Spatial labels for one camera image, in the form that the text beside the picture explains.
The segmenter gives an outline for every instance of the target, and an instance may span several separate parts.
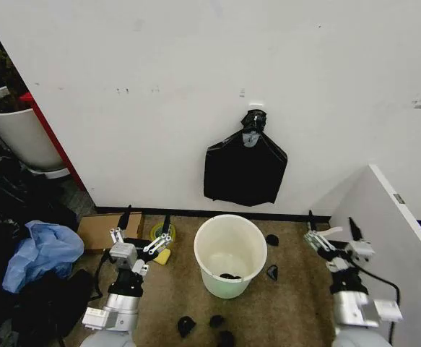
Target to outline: white panel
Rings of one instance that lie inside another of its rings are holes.
[[[421,219],[421,0],[0,0],[0,39],[97,205],[330,215],[373,161]],[[251,101],[276,204],[208,200]]]
[[[343,226],[341,236],[349,241],[352,217],[370,241],[376,255],[366,270],[394,282],[402,293],[404,321],[396,325],[394,345],[421,347],[421,227],[377,166],[368,166],[332,215],[331,226]],[[394,299],[392,287],[362,275],[374,299]],[[388,336],[388,324],[381,333]]]

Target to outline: trash bag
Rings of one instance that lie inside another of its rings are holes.
[[[5,291],[19,293],[30,281],[54,270],[60,278],[71,273],[72,263],[83,253],[80,237],[66,226],[33,220],[26,223],[30,238],[21,241],[8,262],[3,279]]]
[[[266,113],[250,110],[244,128],[207,149],[204,196],[244,206],[274,203],[287,154],[263,133]]]
[[[45,175],[33,175],[13,158],[0,157],[0,213],[20,225],[31,220],[77,230],[77,217],[59,202],[64,189]]]
[[[79,270],[70,279],[48,271],[28,283],[12,312],[12,329],[19,333],[19,346],[47,346],[54,338],[67,336],[87,309],[93,278]]]

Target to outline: black debris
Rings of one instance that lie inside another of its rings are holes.
[[[220,331],[218,347],[233,347],[235,344],[234,335],[230,331]]]
[[[191,317],[184,316],[180,318],[178,321],[178,331],[180,332],[181,337],[185,338],[194,326],[196,326],[196,322],[194,322]]]
[[[276,235],[273,234],[266,236],[266,242],[272,246],[279,246],[279,239]]]
[[[238,280],[240,278],[240,276],[233,276],[229,273],[222,273],[220,275],[221,278],[226,278],[227,280]]]
[[[271,265],[268,267],[266,274],[272,279],[277,280],[277,265]]]
[[[219,327],[221,324],[223,324],[224,321],[225,321],[225,318],[217,314],[216,316],[212,316],[212,318],[210,318],[209,325],[211,327]]]

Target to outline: blue plastic bag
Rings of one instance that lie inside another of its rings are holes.
[[[3,289],[19,293],[21,288],[39,279],[49,270],[60,278],[71,274],[72,263],[83,253],[82,239],[66,226],[33,220],[25,226],[30,238],[22,240],[8,262]]]

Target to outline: yellow sponge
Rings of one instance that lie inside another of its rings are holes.
[[[161,251],[161,253],[159,255],[156,256],[154,261],[156,263],[161,264],[161,265],[165,265],[165,264],[167,264],[168,258],[170,258],[170,253],[171,253],[171,251],[168,248],[166,248],[163,251]]]

